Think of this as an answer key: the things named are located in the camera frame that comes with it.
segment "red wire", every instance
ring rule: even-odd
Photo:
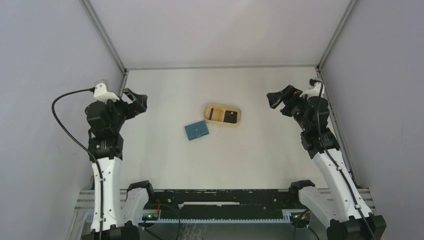
[[[158,198],[156,202],[157,202],[157,214],[159,214],[161,212],[161,200]]]

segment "oval wooden tray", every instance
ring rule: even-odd
[[[236,127],[242,120],[242,110],[236,106],[209,103],[204,108],[203,117],[204,121],[208,124]],[[235,123],[224,122],[224,119],[226,121],[235,120]]]

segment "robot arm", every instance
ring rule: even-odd
[[[96,159],[90,159],[94,173],[94,219],[91,233],[84,235],[82,240],[140,239],[140,216],[149,199],[153,198],[149,181],[133,183],[121,209],[119,182],[124,140],[119,132],[125,120],[147,110],[146,95],[135,94],[128,88],[124,89],[124,94],[132,103],[109,92],[105,83],[99,83],[94,88],[97,101],[85,109],[91,127],[88,150]]]
[[[321,196],[311,181],[301,181],[306,185],[294,183],[296,197],[326,227],[329,240],[379,240],[386,222],[381,215],[374,216],[361,198],[345,166],[337,139],[327,128],[330,111],[328,101],[321,97],[322,81],[311,79],[309,84],[312,88],[304,92],[289,85],[282,91],[266,95],[272,109],[283,102],[285,107],[280,112],[293,117],[299,124],[303,148],[324,176],[334,202]]]

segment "white bracket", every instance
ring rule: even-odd
[[[103,181],[103,226],[102,230],[109,230],[111,225],[117,228],[124,226],[120,199],[120,178],[122,160],[118,157],[97,159],[102,171],[103,179],[100,179],[99,171],[95,163],[91,165],[94,173],[94,218],[91,229],[100,231],[100,182]]]
[[[302,92],[302,94],[300,94],[300,97],[301,98],[303,98],[303,96],[305,96],[305,95],[307,95],[307,98],[309,99],[310,97],[315,97],[315,96],[318,96],[318,95],[320,95],[320,90],[321,90],[321,82],[319,82],[319,81],[322,81],[321,79],[319,79],[319,78],[314,78],[315,80],[318,80],[317,82],[315,82],[315,84],[313,85],[313,87],[312,88],[310,88],[310,89],[308,89],[308,90],[306,90],[306,91],[304,91],[304,92]],[[324,92],[326,91],[326,87],[325,86],[323,86],[322,87],[322,93],[321,93],[321,97],[323,98],[324,97]]]
[[[342,158],[342,153],[336,149],[329,149],[328,152],[331,154],[334,161],[337,163],[339,168],[335,166],[333,161],[329,158],[329,156],[326,153],[317,153],[313,157],[313,161],[315,162],[316,166],[321,171],[325,182],[327,183],[327,186],[331,192],[331,195],[334,199],[334,204],[337,208],[336,214],[337,218],[340,222],[349,221],[350,216],[354,216],[355,219],[362,218],[360,213],[357,210],[357,206],[355,206],[355,201],[352,198],[352,195],[349,191],[349,187],[346,184],[345,180],[342,177],[341,172],[338,169],[341,169],[343,174],[346,176],[347,182],[350,185],[352,191],[353,191],[353,197],[356,198],[356,201],[358,202],[358,207],[360,207],[360,210],[362,213],[368,217],[370,213],[372,213],[370,207],[367,206],[365,201],[361,198],[361,195],[358,192],[358,189],[356,188],[351,176],[349,175],[349,172],[345,166],[345,163]],[[317,203],[314,202],[308,202],[309,205],[304,204],[309,209],[313,208],[320,208],[321,205],[316,206]]]
[[[138,226],[143,209],[149,201],[146,188],[135,188],[126,195],[126,202],[122,209],[123,222],[131,221],[132,225]]]
[[[94,88],[94,98],[100,102],[106,103],[108,100],[114,102],[118,101],[120,98],[115,95],[115,93],[108,91],[106,83],[98,83]]]
[[[339,220],[334,202],[328,201],[316,187],[308,186],[299,190],[299,200],[313,212],[325,228],[330,227],[331,219]]]

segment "black card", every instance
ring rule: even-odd
[[[225,115],[224,115],[224,122],[225,123],[230,123],[230,124],[235,124],[237,123],[237,112],[236,111],[225,111]]]

